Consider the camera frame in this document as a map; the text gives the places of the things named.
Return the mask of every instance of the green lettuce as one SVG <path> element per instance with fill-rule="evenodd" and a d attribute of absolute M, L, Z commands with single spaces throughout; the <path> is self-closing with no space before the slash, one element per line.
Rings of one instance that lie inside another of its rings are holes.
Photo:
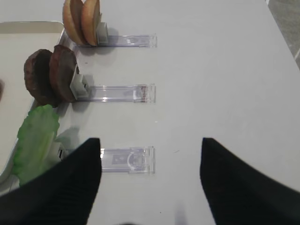
<path fill-rule="evenodd" d="M 28 113 L 18 131 L 13 174 L 20 186 L 49 170 L 60 161 L 51 144 L 60 126 L 58 115 L 51 105 L 35 108 Z"/>

